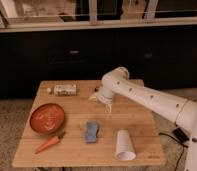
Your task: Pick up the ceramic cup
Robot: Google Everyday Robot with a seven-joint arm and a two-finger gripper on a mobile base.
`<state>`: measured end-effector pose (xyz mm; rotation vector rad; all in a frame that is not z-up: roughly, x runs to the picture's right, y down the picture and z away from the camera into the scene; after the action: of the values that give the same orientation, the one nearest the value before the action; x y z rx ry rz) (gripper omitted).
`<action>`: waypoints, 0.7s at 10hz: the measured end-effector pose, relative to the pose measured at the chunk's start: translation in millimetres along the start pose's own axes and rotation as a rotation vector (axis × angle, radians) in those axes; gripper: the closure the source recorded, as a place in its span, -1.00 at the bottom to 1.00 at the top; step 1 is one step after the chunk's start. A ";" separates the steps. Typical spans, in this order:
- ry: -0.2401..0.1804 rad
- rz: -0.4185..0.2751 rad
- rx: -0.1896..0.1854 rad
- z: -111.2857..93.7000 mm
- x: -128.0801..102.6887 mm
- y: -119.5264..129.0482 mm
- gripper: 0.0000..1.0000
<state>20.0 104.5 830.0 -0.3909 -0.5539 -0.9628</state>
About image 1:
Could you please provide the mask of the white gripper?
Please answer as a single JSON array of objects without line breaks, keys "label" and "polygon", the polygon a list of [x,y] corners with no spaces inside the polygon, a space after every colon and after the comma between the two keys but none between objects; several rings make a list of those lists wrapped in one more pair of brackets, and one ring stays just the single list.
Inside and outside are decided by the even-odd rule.
[{"label": "white gripper", "polygon": [[114,96],[115,94],[110,91],[110,90],[107,90],[107,89],[100,89],[98,91],[98,98],[97,98],[97,93],[93,93],[89,98],[88,100],[90,101],[100,101],[105,105],[105,108],[106,108],[106,111],[107,112],[112,112],[112,102],[113,102],[113,99],[114,99]]}]

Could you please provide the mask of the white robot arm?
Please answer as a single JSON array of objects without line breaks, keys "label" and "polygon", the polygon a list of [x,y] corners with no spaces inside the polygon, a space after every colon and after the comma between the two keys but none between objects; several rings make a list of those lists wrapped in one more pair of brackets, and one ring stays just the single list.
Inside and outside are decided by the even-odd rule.
[{"label": "white robot arm", "polygon": [[185,171],[197,171],[197,102],[167,94],[130,81],[129,71],[117,67],[103,75],[101,86],[90,99],[111,105],[116,94],[161,115],[190,133]]}]

